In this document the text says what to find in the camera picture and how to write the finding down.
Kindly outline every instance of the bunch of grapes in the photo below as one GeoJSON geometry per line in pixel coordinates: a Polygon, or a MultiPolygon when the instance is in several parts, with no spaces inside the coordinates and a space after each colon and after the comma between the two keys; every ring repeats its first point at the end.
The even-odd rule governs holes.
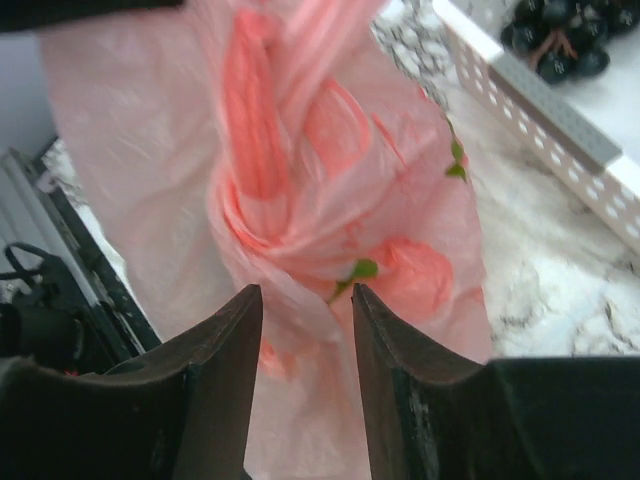
{"type": "Polygon", "coordinates": [[[640,0],[520,0],[500,40],[550,85],[592,78],[611,58],[607,41],[640,23],[640,0]]]}

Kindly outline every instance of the gray basket handle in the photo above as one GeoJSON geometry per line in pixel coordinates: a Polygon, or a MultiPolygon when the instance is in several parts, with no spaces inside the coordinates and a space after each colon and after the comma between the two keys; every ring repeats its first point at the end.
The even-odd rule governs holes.
{"type": "Polygon", "coordinates": [[[488,75],[531,119],[592,175],[622,154],[600,130],[566,104],[511,53],[489,64],[488,75]]]}

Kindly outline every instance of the countertop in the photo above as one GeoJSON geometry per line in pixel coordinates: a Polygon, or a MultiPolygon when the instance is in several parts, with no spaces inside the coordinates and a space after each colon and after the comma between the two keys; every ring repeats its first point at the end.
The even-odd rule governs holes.
{"type": "MultiPolygon", "coordinates": [[[[374,31],[448,111],[471,158],[496,355],[640,352],[640,258],[461,89],[430,1],[392,0],[374,31]]],[[[62,142],[47,164],[123,275],[62,142]]]]}

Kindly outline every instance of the pink plastic bag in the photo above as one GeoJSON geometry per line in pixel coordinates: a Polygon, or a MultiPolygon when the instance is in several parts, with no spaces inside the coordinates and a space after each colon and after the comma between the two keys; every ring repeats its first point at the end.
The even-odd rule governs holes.
{"type": "Polygon", "coordinates": [[[466,158],[368,32],[381,3],[193,0],[41,36],[60,132],[161,335],[213,312],[231,279],[262,286],[255,480],[370,476],[354,281],[490,354],[466,158]]]}

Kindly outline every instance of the grape stem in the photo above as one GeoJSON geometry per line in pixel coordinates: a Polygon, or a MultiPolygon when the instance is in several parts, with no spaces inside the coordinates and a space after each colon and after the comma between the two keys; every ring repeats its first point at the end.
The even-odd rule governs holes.
{"type": "Polygon", "coordinates": [[[562,49],[568,56],[574,59],[578,58],[578,54],[571,46],[571,42],[567,38],[567,35],[561,29],[553,30],[529,57],[529,67],[532,70],[535,70],[538,67],[538,63],[540,63],[540,60],[547,52],[551,50],[558,52],[560,49],[562,49]]]}

